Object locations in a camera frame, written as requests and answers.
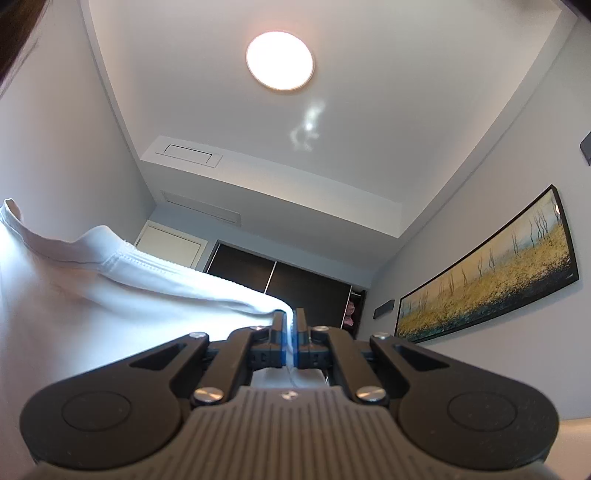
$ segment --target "white t-shirt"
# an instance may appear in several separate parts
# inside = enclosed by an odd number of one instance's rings
[[[40,237],[0,207],[0,480],[33,462],[18,419],[38,390],[186,335],[227,338],[293,313],[281,300],[140,252],[98,226],[75,242]]]

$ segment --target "wardrobe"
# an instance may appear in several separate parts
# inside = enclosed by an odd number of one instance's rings
[[[359,329],[365,291],[348,283],[221,243],[206,272],[281,299],[293,309],[302,307],[310,326],[344,328],[353,337]]]

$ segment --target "wall speaker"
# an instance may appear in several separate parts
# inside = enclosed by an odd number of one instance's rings
[[[394,310],[394,303],[395,302],[396,302],[396,300],[388,300],[386,303],[384,303],[383,305],[380,305],[378,308],[376,308],[374,310],[374,320],[376,320],[378,317],[381,317],[382,315],[385,315],[386,313]]]
[[[583,155],[587,159],[587,163],[591,165],[591,132],[581,142],[581,152],[583,152]]]

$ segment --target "ceiling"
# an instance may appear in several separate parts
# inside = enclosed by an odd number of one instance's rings
[[[552,0],[82,6],[113,108],[157,201],[165,201],[166,183],[167,191],[238,211],[253,233],[369,269],[482,161],[574,23]],[[250,75],[246,47],[269,30],[288,31],[310,48],[316,71],[304,88],[273,92]],[[171,164],[154,155],[159,136],[224,153],[225,167]],[[171,184],[172,177],[184,180]],[[219,182],[223,198],[214,194]],[[245,200],[248,191],[261,195],[256,207]],[[320,194],[326,191],[329,199]],[[265,202],[274,211],[273,198],[300,208],[306,220],[298,227],[309,227],[312,238],[276,232],[286,230],[286,218],[264,213]],[[342,228],[314,236],[308,210]],[[378,213],[368,220],[370,212]],[[368,254],[373,245],[381,247]]]

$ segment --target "black frame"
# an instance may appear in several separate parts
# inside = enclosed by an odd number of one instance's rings
[[[458,260],[457,262],[455,262],[451,266],[447,267],[441,273],[435,275],[433,278],[429,279],[428,281],[426,281],[425,283],[423,283],[421,286],[415,288],[413,291],[411,291],[411,292],[407,293],[406,295],[404,295],[403,297],[401,297],[400,298],[400,301],[398,302],[398,314],[396,316],[396,327],[394,329],[394,335],[397,336],[397,334],[398,334],[398,325],[400,323],[400,308],[402,306],[402,301],[406,297],[412,295],[417,290],[420,290],[421,288],[423,288],[425,285],[431,283],[436,278],[441,277],[443,274],[447,273],[449,270],[451,270],[453,267],[455,267],[458,263],[462,262],[464,259],[466,259],[470,255],[472,255],[480,247],[482,247],[485,244],[487,244],[491,239],[493,239],[494,237],[496,237],[497,235],[499,235],[499,233],[501,233],[502,231],[504,231],[510,224],[512,224],[513,222],[515,222],[520,216],[522,216],[525,212],[527,212],[532,206],[534,206],[550,190],[552,190],[552,192],[554,194],[554,198],[556,200],[556,205],[558,205],[558,208],[560,209],[560,219],[561,219],[561,222],[562,222],[562,225],[563,225],[563,228],[564,228],[564,235],[566,237],[566,243],[567,243],[567,246],[569,248],[569,255],[570,255],[570,258],[571,258],[571,265],[572,265],[572,269],[573,269],[573,275],[568,278],[568,281],[566,283],[564,283],[563,285],[558,286],[557,288],[554,288],[553,290],[551,289],[551,290],[546,291],[546,292],[543,292],[541,294],[534,295],[528,301],[525,301],[525,302],[523,302],[521,304],[517,304],[517,306],[507,307],[506,309],[502,309],[500,312],[495,312],[494,314],[490,314],[490,315],[484,315],[484,317],[482,317],[481,319],[475,320],[472,323],[467,323],[465,325],[460,325],[458,327],[451,328],[449,330],[446,330],[445,332],[437,333],[435,335],[426,336],[425,338],[421,338],[420,340],[415,340],[414,343],[426,342],[427,340],[432,340],[434,338],[439,338],[439,337],[444,336],[444,335],[447,335],[449,333],[458,332],[460,330],[463,330],[464,328],[472,327],[474,325],[478,325],[480,323],[487,322],[488,320],[492,320],[493,318],[500,317],[501,315],[504,315],[505,313],[509,313],[509,312],[512,312],[513,310],[517,310],[517,309],[520,309],[521,307],[525,307],[526,305],[529,305],[530,303],[533,303],[533,302],[535,302],[535,301],[537,301],[539,299],[543,299],[544,297],[547,297],[551,293],[554,293],[556,291],[559,291],[562,288],[565,288],[566,286],[570,285],[571,283],[576,282],[579,279],[579,268],[577,266],[577,259],[574,256],[573,239],[570,236],[569,224],[568,224],[567,219],[566,219],[566,214],[564,212],[564,207],[562,205],[562,201],[560,200],[560,195],[558,195],[558,189],[553,184],[550,184],[550,186],[548,186],[548,188],[546,188],[542,193],[540,193],[535,198],[535,200],[533,200],[527,207],[525,207],[522,211],[520,211],[517,215],[515,215],[511,220],[509,220],[509,222],[507,222],[505,225],[503,225],[501,228],[499,228],[495,233],[493,233],[490,237],[488,237],[486,240],[484,240],[476,248],[473,248],[472,250],[470,250],[469,253],[467,253],[466,255],[464,255],[463,257],[461,257],[460,260]]]

